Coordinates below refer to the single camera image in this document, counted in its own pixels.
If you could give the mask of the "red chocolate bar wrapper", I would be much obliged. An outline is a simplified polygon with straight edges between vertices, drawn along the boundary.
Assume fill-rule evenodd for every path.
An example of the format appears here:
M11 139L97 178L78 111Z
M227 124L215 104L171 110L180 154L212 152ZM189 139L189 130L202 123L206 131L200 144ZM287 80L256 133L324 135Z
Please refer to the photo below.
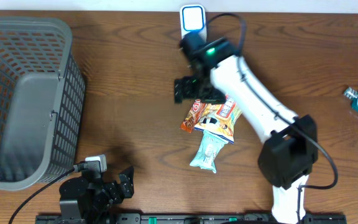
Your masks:
M188 133L191 133L194 130L195 125L200 120L206 107L207 107L206 103L202 103L201 100L199 100L199 99L195 100L195 102L193 103L193 105L191 107L191 110L189 110L186 118L181 123L180 129L182 129Z

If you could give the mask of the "yellow snack bag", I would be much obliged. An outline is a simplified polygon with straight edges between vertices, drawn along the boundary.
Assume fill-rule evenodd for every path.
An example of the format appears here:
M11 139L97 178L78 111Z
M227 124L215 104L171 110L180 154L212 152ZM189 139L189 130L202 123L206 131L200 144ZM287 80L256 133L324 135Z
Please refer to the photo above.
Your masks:
M230 144L234 143L234 125L242 114L237 103L229 95L226 95L224 104L208 103L201 118L195 124L198 131L207 130L217 135Z

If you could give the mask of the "light teal snack packet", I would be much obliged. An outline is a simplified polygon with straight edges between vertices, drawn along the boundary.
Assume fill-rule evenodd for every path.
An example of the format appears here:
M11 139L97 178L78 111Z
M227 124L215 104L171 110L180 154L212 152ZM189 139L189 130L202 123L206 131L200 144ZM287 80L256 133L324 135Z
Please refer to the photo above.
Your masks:
M200 147L190 162L190 166L199 167L200 169L211 170L214 174L217 173L214 160L219 154L220 150L228 143L227 140L204 130L203 138Z

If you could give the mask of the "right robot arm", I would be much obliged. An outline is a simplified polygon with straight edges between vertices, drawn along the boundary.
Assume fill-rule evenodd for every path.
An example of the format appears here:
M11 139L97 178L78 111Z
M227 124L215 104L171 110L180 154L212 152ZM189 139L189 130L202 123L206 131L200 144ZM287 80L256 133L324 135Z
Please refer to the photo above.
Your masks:
M279 223L300 223L306 215L304 194L318 160L316 124L281 104L252 73L243 56L226 38L207 43L199 33L185 34L179 48L193 75L176 79L174 100L224 103L234 100L263 144L259 169L273 186L272 215Z

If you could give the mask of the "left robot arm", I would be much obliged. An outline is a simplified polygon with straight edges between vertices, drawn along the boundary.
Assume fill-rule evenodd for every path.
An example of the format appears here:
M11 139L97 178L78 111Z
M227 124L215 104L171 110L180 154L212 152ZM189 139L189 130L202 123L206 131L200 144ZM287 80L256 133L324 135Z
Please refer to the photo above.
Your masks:
M119 173L119 182L105 182L99 165L77 165L79 177L65 181L59 188L60 224L114 224L109 210L134 195L134 168Z

